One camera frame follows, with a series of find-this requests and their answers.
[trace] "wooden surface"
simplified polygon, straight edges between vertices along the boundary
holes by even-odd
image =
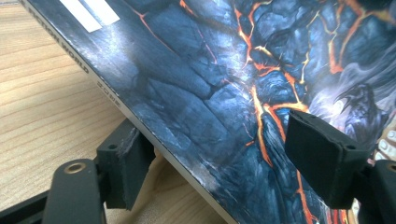
[[[0,0],[0,210],[50,187],[55,169],[95,149],[124,116],[20,5]],[[222,223],[161,156],[132,212],[109,223]]]

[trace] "creature illustration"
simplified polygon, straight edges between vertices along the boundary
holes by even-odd
[[[374,93],[368,84],[359,84],[340,94],[335,101],[346,99],[342,112],[350,106],[345,123],[345,134],[374,151],[389,114],[378,109]]]

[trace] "white sticker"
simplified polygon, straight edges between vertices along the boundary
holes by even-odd
[[[108,5],[105,0],[83,0],[91,8],[95,16],[99,17],[104,25],[110,25],[116,22],[120,17],[116,12]]]
[[[78,0],[61,0],[61,2],[88,32],[102,28],[99,22]]]

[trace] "wooden table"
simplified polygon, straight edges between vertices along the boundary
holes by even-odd
[[[0,210],[50,187],[55,169],[96,148],[125,119],[15,2],[0,0]],[[161,156],[132,212],[108,223],[222,223]]]

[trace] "screw hole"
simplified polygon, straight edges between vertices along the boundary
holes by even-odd
[[[86,167],[85,163],[77,162],[70,164],[66,168],[64,168],[64,172],[71,175],[82,171],[85,167]]]
[[[395,165],[395,164],[392,164],[392,165],[390,166],[390,170],[392,170],[393,172],[396,172],[396,165]]]
[[[108,149],[116,149],[117,147],[118,147],[117,145],[111,144],[107,148]]]

